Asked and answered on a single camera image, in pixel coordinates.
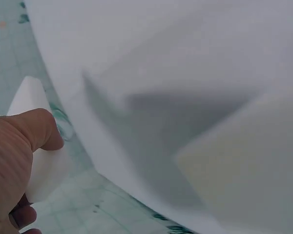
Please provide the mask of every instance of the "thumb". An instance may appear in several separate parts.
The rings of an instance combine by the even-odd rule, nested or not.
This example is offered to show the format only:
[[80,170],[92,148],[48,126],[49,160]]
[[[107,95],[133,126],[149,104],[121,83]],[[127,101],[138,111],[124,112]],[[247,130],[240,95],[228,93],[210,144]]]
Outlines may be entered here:
[[58,150],[64,145],[55,119],[45,109],[36,109],[6,117],[5,120],[24,135],[33,152],[39,148]]

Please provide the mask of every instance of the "hand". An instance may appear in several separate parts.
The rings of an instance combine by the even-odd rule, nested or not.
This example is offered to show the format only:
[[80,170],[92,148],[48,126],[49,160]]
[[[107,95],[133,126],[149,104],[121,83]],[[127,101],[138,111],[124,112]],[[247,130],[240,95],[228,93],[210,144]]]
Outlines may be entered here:
[[[63,140],[53,116],[36,109],[17,116],[0,117],[0,234],[18,234],[36,220],[24,192],[30,178],[33,152],[57,150]],[[31,229],[26,234],[40,234]]]

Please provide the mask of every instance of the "white foam block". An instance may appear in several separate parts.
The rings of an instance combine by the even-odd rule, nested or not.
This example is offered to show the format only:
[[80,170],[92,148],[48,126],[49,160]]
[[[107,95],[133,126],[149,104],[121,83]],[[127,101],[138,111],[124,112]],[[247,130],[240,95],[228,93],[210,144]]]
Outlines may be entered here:
[[177,164],[230,234],[293,234],[293,85],[197,138]]
[[[37,78],[25,77],[7,115],[18,115],[37,108],[51,112],[41,82]],[[59,186],[67,176],[71,163],[65,147],[56,151],[38,149],[33,154],[31,176],[25,192],[32,203],[45,200]]]

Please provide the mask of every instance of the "cutting mat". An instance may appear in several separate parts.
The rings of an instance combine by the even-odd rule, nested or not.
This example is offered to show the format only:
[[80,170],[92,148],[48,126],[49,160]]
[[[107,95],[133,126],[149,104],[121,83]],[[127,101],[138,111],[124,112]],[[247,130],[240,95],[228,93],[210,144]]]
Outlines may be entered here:
[[38,77],[74,161],[71,178],[47,201],[34,205],[38,219],[31,227],[44,234],[193,233],[145,207],[94,170],[48,77],[29,20],[23,2],[0,0],[0,116],[7,113],[22,79]]

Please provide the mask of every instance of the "white foam sheet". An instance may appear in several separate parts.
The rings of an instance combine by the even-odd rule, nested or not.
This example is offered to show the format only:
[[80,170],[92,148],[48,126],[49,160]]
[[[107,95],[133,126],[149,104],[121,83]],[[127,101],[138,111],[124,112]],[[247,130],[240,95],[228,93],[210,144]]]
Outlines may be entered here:
[[96,169],[180,224],[223,233],[172,157],[272,83],[293,79],[293,1],[26,5],[50,78]]
[[176,160],[228,233],[293,234],[293,85],[257,98]]

